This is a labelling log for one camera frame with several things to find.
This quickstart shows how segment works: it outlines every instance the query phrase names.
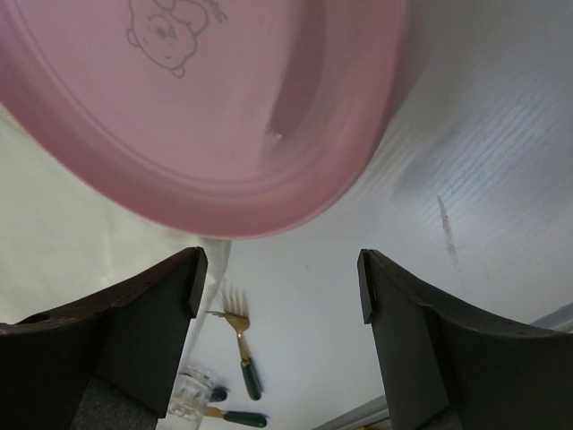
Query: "embossed cartoon character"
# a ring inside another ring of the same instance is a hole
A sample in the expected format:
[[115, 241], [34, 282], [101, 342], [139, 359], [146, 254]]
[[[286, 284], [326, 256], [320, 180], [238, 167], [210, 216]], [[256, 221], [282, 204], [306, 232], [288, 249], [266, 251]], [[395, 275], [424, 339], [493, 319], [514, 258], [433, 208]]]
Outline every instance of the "embossed cartoon character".
[[153, 63], [183, 78], [185, 62], [197, 51], [197, 36], [209, 24], [203, 6], [192, 0], [129, 0], [129, 7], [129, 42]]

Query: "gray scratch mark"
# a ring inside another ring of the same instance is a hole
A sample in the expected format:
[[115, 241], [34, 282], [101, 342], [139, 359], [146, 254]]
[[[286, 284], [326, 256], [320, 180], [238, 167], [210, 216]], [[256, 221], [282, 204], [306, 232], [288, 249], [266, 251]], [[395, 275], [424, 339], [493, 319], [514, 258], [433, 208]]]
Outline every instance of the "gray scratch mark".
[[465, 285], [464, 277], [462, 276], [462, 269], [459, 265], [458, 251], [456, 249], [456, 242], [454, 242], [454, 233], [451, 230], [451, 224], [449, 224], [449, 216], [446, 211], [446, 205], [441, 197], [438, 197], [438, 205], [440, 206], [441, 215], [441, 227], [444, 230], [444, 241], [446, 242], [446, 250], [448, 251], [449, 258], [451, 259], [454, 268], [459, 274], [462, 285]]

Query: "transparent plastic cup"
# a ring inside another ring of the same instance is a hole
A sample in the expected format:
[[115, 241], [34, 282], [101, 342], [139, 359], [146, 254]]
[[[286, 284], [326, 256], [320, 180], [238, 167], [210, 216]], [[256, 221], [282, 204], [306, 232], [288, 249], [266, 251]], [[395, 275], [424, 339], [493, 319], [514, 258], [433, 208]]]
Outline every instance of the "transparent plastic cup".
[[212, 373], [195, 365], [182, 368], [175, 379], [167, 413], [185, 419], [190, 425], [185, 427], [188, 430], [199, 429], [214, 387]]

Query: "dark green fork handle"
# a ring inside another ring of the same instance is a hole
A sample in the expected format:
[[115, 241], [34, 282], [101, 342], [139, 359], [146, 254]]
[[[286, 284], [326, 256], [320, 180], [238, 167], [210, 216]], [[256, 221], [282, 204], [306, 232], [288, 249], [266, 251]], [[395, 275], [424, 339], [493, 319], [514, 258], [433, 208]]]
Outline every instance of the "dark green fork handle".
[[244, 385], [247, 388], [249, 397], [253, 400], [261, 399], [261, 381], [257, 375], [257, 370], [251, 359], [241, 360], [241, 369], [243, 370]]
[[242, 424], [243, 426], [263, 428], [267, 426], [267, 418], [254, 412], [234, 412], [229, 410], [223, 413], [223, 419], [229, 423]]

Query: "green handle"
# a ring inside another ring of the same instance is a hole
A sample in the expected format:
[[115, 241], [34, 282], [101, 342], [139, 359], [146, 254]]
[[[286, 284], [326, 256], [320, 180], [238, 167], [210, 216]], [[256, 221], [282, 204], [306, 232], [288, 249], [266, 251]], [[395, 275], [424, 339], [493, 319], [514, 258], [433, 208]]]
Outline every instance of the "green handle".
[[227, 390], [223, 387], [215, 387], [215, 390], [211, 393], [211, 398], [209, 403], [216, 403], [219, 401], [225, 401], [227, 399]]
[[242, 424], [243, 426], [263, 428], [267, 426], [267, 418], [262, 414], [254, 412], [234, 412], [228, 411], [223, 415], [223, 419], [229, 423]]
[[260, 400], [262, 388], [254, 363], [252, 360], [244, 360], [241, 362], [241, 369], [243, 369], [244, 385], [247, 387], [249, 397], [253, 400]]

